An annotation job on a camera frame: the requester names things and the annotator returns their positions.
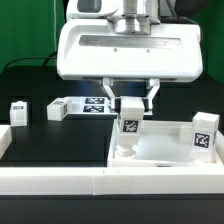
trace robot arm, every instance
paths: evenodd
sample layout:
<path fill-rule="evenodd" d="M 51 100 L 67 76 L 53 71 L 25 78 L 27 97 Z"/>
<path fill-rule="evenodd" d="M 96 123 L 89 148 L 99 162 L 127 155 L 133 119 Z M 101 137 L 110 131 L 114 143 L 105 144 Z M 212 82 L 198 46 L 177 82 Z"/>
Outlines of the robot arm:
<path fill-rule="evenodd" d="M 118 157 L 135 156 L 132 146 L 138 143 L 144 112 L 152 111 L 160 82 L 189 82 L 202 72 L 200 27 L 162 24 L 160 12 L 162 16 L 170 13 L 165 3 L 70 0 L 68 4 L 68 22 L 59 41 L 58 73 L 65 80 L 103 80 L 111 109 L 119 108 Z M 120 97 L 117 102 L 110 86 L 120 79 L 147 82 L 149 94 L 144 99 Z"/>

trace white cube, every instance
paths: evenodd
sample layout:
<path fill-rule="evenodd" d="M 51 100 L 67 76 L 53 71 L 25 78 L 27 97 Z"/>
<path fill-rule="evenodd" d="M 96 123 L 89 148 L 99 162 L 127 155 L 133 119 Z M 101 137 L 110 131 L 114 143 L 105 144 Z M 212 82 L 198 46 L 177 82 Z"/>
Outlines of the white cube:
<path fill-rule="evenodd" d="M 72 101 L 68 98 L 57 98 L 47 106 L 47 118 L 53 121 L 62 121 L 71 111 Z"/>
<path fill-rule="evenodd" d="M 10 122 L 12 127 L 27 126 L 27 102 L 18 101 L 11 104 Z"/>
<path fill-rule="evenodd" d="M 201 112 L 195 115 L 193 118 L 192 159 L 208 163 L 213 161 L 218 126 L 219 115 Z"/>
<path fill-rule="evenodd" d="M 219 115 L 198 112 L 193 118 L 193 130 L 214 133 L 219 127 Z"/>

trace white plastic part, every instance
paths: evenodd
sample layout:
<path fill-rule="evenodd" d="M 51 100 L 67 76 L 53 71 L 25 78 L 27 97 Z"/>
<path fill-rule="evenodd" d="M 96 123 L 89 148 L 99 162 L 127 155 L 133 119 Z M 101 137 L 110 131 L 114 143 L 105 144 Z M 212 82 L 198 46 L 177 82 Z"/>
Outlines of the white plastic part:
<path fill-rule="evenodd" d="M 191 157 L 195 160 L 210 163 L 216 149 L 216 134 L 219 126 L 219 115 L 197 113 L 193 118 L 193 139 Z"/>
<path fill-rule="evenodd" d="M 117 150 L 117 121 L 115 120 L 110 149 L 108 154 L 108 167 L 223 167 L 220 152 L 216 154 L 211 163 L 191 158 L 192 150 L 192 123 L 191 122 L 166 122 L 142 121 L 135 160 L 121 160 L 116 156 Z"/>
<path fill-rule="evenodd" d="M 0 125 L 0 159 L 12 142 L 10 125 Z"/>
<path fill-rule="evenodd" d="M 121 111 L 117 127 L 117 157 L 135 158 L 133 145 L 138 144 L 144 105 L 140 97 L 121 97 Z"/>
<path fill-rule="evenodd" d="M 47 119 L 62 121 L 72 110 L 72 101 L 69 97 L 57 98 L 47 106 Z"/>
<path fill-rule="evenodd" d="M 27 102 L 18 101 L 11 104 L 10 123 L 12 127 L 27 126 Z"/>
<path fill-rule="evenodd" d="M 99 43 L 92 45 L 94 41 L 89 40 L 88 43 L 84 41 L 80 44 L 84 36 L 90 36 L 90 39 L 93 37 L 94 41 L 98 38 L 96 42 Z M 114 38 L 114 45 L 99 46 L 103 44 L 103 37 Z M 107 20 L 71 20 L 64 25 L 60 36 L 58 73 L 65 80 L 111 77 L 159 78 L 171 82 L 193 81 L 201 74 L 203 66 L 199 26 L 152 25 L 151 35 L 134 37 L 135 42 L 145 38 L 153 42 L 154 47 L 116 47 L 116 43 L 120 43 L 116 39 L 121 38 L 126 44 L 130 35 L 114 34 L 112 24 Z"/>
<path fill-rule="evenodd" d="M 101 9 L 98 13 L 83 13 L 78 9 L 79 0 L 70 0 L 67 7 L 67 21 L 78 18 L 102 18 L 113 15 L 119 8 L 119 0 L 101 0 Z"/>

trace black cable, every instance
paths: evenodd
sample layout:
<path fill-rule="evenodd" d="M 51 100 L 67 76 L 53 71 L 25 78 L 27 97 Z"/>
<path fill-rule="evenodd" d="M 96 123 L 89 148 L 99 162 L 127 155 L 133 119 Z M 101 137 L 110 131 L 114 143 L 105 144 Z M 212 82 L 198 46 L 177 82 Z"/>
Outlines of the black cable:
<path fill-rule="evenodd" d="M 172 6 L 170 0 L 166 0 L 167 6 L 169 7 L 169 10 L 171 12 L 171 15 L 173 16 L 174 19 L 178 19 L 178 16 L 174 10 L 174 7 Z"/>
<path fill-rule="evenodd" d="M 46 60 L 46 59 L 56 59 L 56 57 L 26 57 L 26 58 L 18 58 L 15 59 L 13 61 L 8 62 L 5 67 L 3 68 L 3 72 L 6 71 L 6 69 L 13 63 L 17 62 L 17 61 L 23 61 L 23 60 Z"/>
<path fill-rule="evenodd" d="M 58 51 L 55 51 L 55 52 L 49 54 L 49 55 L 47 56 L 47 58 L 45 59 L 44 63 L 42 64 L 42 66 L 46 66 L 47 63 L 53 58 L 53 56 L 56 56 L 56 57 L 55 57 L 55 59 L 56 59 L 56 58 L 57 58 L 57 54 L 58 54 Z"/>

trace white block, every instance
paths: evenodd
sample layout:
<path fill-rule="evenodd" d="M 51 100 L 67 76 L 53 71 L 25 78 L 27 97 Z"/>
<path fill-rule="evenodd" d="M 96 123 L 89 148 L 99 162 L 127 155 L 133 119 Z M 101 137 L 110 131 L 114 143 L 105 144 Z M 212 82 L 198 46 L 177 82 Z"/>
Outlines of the white block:
<path fill-rule="evenodd" d="M 121 114 L 122 113 L 137 113 L 139 116 L 144 115 L 145 107 L 140 97 L 121 97 Z"/>
<path fill-rule="evenodd" d="M 27 102 L 18 101 L 11 104 L 10 122 L 12 127 L 27 126 Z"/>
<path fill-rule="evenodd" d="M 62 121 L 72 110 L 72 101 L 69 97 L 57 98 L 47 106 L 47 119 Z"/>
<path fill-rule="evenodd" d="M 195 115 L 193 118 L 192 159 L 207 163 L 213 161 L 218 126 L 219 115 L 201 112 Z"/>
<path fill-rule="evenodd" d="M 198 112 L 193 118 L 193 129 L 214 133 L 219 127 L 219 115 Z"/>
<path fill-rule="evenodd" d="M 10 125 L 0 125 L 0 159 L 12 142 Z"/>
<path fill-rule="evenodd" d="M 118 145 L 137 145 L 139 135 L 137 134 L 118 134 L 117 144 Z"/>

